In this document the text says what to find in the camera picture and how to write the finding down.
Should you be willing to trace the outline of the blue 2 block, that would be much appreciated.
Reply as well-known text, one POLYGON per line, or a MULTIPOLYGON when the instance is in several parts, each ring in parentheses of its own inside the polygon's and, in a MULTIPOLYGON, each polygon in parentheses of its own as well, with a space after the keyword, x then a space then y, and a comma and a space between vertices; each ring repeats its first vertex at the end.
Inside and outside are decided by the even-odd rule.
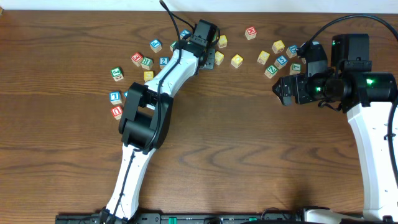
POLYGON ((168 62, 169 62, 169 58, 168 57, 161 57, 159 59, 159 67, 161 69, 163 69, 168 64, 168 62))

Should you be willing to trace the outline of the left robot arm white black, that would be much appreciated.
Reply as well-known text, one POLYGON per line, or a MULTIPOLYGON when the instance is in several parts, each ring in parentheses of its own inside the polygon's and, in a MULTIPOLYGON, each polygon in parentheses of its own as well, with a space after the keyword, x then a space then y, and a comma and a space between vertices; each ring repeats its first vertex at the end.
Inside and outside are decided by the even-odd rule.
POLYGON ((157 76, 129 87, 118 128, 121 167, 112 197, 99 215, 101 223, 127 223, 135 216, 147 166, 169 131, 174 96, 214 54, 213 44, 207 41, 180 40, 157 76))

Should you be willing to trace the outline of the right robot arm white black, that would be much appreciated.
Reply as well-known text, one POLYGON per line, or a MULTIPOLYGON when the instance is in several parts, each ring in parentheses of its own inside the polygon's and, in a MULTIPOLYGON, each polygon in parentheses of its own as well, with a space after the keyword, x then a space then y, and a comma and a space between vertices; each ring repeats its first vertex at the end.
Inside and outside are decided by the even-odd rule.
POLYGON ((331 102, 347 115, 358 148, 364 187, 361 218, 331 210, 306 208, 310 223, 397 223, 397 83, 393 74, 373 72, 367 34, 332 38, 331 57, 319 43, 297 52, 304 73, 281 77, 272 91, 283 105, 331 102))

